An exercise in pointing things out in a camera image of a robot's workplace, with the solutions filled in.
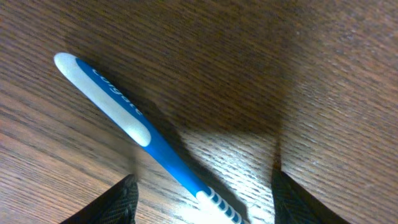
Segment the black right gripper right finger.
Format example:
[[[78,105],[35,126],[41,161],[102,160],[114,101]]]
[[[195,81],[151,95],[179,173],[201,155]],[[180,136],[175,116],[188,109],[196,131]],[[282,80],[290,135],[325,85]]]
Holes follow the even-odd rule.
[[[271,177],[275,224],[349,224],[280,169]]]

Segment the blue white toothbrush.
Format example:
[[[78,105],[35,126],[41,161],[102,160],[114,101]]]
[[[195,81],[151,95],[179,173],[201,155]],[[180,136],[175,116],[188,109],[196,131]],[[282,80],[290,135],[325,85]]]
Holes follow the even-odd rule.
[[[74,86],[186,188],[200,205],[210,209],[212,223],[248,222],[188,168],[160,132],[109,80],[72,54],[59,52],[53,61]]]

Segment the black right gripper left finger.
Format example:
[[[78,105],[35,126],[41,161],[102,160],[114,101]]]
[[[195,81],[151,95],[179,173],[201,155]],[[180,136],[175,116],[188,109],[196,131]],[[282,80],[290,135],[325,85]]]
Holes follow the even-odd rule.
[[[135,224],[139,189],[129,174],[60,224]]]

